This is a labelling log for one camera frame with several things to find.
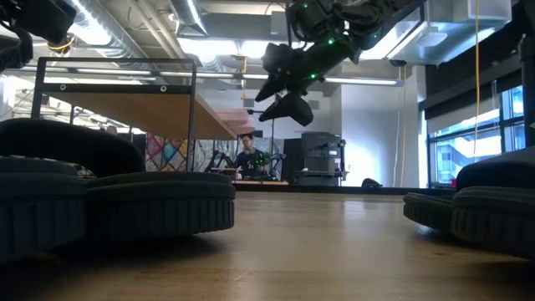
dark t-shirt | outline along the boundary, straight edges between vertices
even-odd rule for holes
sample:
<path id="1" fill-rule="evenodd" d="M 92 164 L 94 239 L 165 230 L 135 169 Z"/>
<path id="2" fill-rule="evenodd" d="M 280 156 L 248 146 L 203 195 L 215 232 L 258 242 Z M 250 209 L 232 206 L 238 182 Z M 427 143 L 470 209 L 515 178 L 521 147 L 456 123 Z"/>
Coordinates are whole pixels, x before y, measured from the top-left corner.
<path id="1" fill-rule="evenodd" d="M 263 154 L 261 151 L 254 149 L 254 154 L 246 154 L 245 151 L 242 151 L 237 156 L 237 166 L 242 167 L 242 171 L 240 173 L 242 176 L 261 176 L 262 172 L 257 170 L 253 163 L 254 161 Z"/>

wooden shelf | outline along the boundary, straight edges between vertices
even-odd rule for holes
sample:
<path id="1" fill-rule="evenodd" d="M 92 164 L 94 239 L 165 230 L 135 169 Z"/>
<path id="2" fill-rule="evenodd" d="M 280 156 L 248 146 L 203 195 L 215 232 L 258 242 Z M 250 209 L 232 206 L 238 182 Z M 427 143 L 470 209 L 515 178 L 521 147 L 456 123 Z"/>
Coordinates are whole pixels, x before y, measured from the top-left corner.
<path id="1" fill-rule="evenodd" d="M 73 86 L 82 86 L 82 84 L 70 84 L 69 88 Z M 170 139 L 187 138 L 189 94 L 110 93 L 96 89 L 84 92 L 81 89 L 66 89 L 65 91 L 52 89 L 44 93 L 151 134 Z M 195 98 L 194 138 L 198 140 L 236 139 L 236 134 L 198 94 Z"/>

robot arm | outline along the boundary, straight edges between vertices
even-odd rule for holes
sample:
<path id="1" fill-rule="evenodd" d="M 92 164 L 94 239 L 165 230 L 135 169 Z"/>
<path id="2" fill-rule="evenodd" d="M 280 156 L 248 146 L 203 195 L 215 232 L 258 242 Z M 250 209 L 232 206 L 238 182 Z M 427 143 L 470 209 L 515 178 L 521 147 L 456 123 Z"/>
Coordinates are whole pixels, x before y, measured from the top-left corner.
<path id="1" fill-rule="evenodd" d="M 305 126 L 313 120 L 312 110 L 301 96 L 323 74 L 343 60 L 355 64 L 363 50 L 373 48 L 399 21 L 426 0 L 369 0 L 359 6 L 329 6 L 325 0 L 298 0 L 287 11 L 296 37 L 314 46 L 301 48 L 270 43 L 262 57 L 269 72 L 267 82 L 256 97 L 265 100 L 282 90 L 288 93 L 260 116 L 260 121 L 292 117 Z"/>

air vent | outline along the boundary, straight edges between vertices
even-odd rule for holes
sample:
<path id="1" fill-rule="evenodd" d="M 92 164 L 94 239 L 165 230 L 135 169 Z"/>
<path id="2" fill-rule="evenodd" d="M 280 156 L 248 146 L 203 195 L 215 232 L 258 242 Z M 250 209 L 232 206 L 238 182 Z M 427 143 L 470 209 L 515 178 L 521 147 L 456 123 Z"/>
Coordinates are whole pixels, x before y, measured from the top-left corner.
<path id="1" fill-rule="evenodd" d="M 243 100 L 244 108 L 254 108 L 254 99 L 244 99 Z"/>
<path id="2" fill-rule="evenodd" d="M 310 105 L 310 109 L 319 110 L 319 100 L 309 100 L 308 104 Z"/>

exposed ductwork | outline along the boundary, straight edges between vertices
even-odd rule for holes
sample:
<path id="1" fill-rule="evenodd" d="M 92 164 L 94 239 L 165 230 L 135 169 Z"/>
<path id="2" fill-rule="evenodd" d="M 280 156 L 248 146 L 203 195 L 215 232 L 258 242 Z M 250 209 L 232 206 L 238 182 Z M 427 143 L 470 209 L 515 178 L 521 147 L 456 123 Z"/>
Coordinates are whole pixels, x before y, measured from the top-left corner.
<path id="1" fill-rule="evenodd" d="M 176 33 L 184 27 L 191 27 L 197 32 L 208 35 L 201 20 L 201 9 L 195 0 L 169 0 L 171 11 L 175 14 Z"/>
<path id="2" fill-rule="evenodd" d="M 107 58 L 146 58 L 147 55 L 134 42 L 98 0 L 66 0 L 76 9 L 76 19 L 69 31 L 87 44 L 106 46 L 97 50 Z M 125 67 L 154 69 L 152 64 L 134 63 Z"/>

